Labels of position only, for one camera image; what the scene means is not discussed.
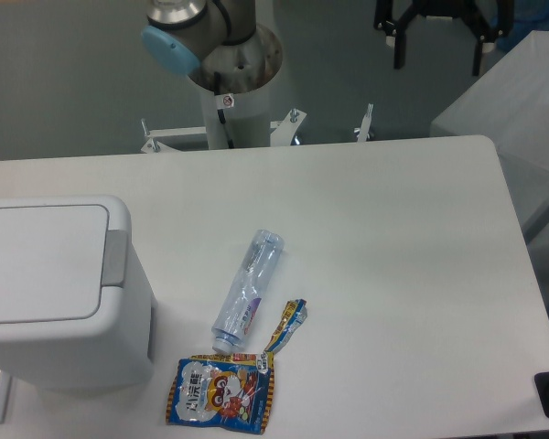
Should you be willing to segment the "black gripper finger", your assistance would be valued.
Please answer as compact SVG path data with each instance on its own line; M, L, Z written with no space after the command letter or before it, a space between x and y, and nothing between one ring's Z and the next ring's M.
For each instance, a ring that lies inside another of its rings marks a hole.
M382 31L386 37L394 39L393 68L401 69L406 56L406 29L419 15L421 2L412 1L399 18L393 17L393 1L377 0L374 12L373 27Z
M491 25L477 8L465 10L460 14L460 18L476 39L472 61L472 75L479 76L483 49L487 44L494 44L499 37L507 37L509 35L509 9L502 8L499 10L494 25Z

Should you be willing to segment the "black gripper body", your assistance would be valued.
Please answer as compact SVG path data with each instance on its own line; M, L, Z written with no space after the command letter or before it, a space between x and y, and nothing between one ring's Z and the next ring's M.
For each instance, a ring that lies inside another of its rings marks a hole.
M406 8L397 20L405 18L406 14L412 17L486 18L475 1L406 1Z

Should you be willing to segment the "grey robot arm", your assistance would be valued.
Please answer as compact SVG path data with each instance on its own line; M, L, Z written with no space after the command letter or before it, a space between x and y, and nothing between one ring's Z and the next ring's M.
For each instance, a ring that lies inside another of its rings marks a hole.
M393 67L404 66L406 29L417 16L460 19L476 39L472 74L480 75L484 46L507 37L514 20L513 1L498 1L490 25L474 1L412 1L397 18L392 1L378 1L373 28L394 39ZM149 1L141 33L146 50L164 69L188 76L219 46L237 47L256 32L254 1Z

